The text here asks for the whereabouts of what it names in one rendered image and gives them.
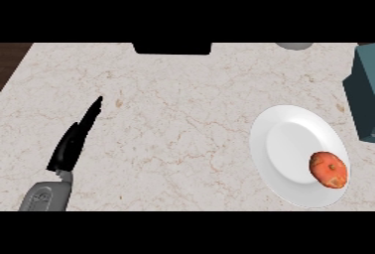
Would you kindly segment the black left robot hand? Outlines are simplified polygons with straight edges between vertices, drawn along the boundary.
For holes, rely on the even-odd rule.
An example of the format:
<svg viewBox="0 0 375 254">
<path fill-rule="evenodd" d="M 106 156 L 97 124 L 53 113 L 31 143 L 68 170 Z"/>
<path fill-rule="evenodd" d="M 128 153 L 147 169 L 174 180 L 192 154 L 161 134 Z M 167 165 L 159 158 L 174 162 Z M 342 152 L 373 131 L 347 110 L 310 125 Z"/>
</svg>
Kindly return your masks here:
<svg viewBox="0 0 375 254">
<path fill-rule="evenodd" d="M 51 172 L 71 172 L 74 170 L 81 155 L 85 138 L 93 128 L 96 117 L 100 114 L 100 103 L 102 97 L 96 99 L 87 110 L 82 120 L 72 124 L 60 139 L 47 165 L 47 170 Z"/>
</svg>

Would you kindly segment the white round plate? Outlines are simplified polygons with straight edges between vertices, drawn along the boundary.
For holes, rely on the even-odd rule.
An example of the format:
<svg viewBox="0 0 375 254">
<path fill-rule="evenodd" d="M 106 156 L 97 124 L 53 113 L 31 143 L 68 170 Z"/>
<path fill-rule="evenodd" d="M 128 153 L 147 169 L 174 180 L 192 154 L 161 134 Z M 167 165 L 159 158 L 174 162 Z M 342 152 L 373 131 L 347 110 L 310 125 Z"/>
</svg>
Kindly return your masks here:
<svg viewBox="0 0 375 254">
<path fill-rule="evenodd" d="M 344 144 L 332 127 L 294 105 L 270 107 L 257 117 L 249 149 L 261 178 L 282 199 L 302 207 L 325 207 L 341 199 L 348 185 L 326 188 L 308 170 L 314 152 L 329 152 L 350 167 Z"/>
</svg>

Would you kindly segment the dark teal box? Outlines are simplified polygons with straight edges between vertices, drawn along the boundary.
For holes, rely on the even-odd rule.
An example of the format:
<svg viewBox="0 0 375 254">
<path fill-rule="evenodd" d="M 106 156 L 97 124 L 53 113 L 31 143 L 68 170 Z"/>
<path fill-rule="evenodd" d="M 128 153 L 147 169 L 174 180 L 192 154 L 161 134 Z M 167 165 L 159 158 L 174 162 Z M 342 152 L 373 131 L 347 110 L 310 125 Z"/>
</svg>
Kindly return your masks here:
<svg viewBox="0 0 375 254">
<path fill-rule="evenodd" d="M 342 86 L 358 140 L 375 143 L 375 44 L 354 48 L 351 73 Z"/>
</svg>

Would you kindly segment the black rectangular appliance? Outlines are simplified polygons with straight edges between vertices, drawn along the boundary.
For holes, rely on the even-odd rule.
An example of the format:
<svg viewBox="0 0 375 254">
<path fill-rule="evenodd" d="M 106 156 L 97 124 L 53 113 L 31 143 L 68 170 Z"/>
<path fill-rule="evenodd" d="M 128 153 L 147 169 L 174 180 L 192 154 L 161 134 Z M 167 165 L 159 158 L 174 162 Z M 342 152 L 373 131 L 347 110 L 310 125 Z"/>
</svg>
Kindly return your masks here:
<svg viewBox="0 0 375 254">
<path fill-rule="evenodd" d="M 211 43 L 134 43 L 134 51 L 147 55 L 209 55 Z"/>
</svg>

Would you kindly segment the orange round fruit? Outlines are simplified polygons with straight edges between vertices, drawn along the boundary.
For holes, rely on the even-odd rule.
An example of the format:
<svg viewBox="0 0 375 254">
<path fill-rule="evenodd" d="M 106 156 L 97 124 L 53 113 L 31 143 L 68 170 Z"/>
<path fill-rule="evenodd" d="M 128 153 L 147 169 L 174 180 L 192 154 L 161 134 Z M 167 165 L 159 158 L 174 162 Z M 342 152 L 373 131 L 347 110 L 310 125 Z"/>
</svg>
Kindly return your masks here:
<svg viewBox="0 0 375 254">
<path fill-rule="evenodd" d="M 330 189 L 341 189 L 347 184 L 347 167 L 329 152 L 316 152 L 310 156 L 308 170 L 319 183 Z"/>
</svg>

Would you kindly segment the grey round object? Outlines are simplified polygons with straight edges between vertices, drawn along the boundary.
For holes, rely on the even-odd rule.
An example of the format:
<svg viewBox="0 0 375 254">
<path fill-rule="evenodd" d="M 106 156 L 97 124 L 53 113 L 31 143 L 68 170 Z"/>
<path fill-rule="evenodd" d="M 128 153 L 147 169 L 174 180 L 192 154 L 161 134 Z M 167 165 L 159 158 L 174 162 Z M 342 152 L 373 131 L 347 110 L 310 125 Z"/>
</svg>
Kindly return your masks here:
<svg viewBox="0 0 375 254">
<path fill-rule="evenodd" d="M 302 51 L 305 50 L 313 43 L 276 43 L 283 49 L 292 51 Z"/>
</svg>

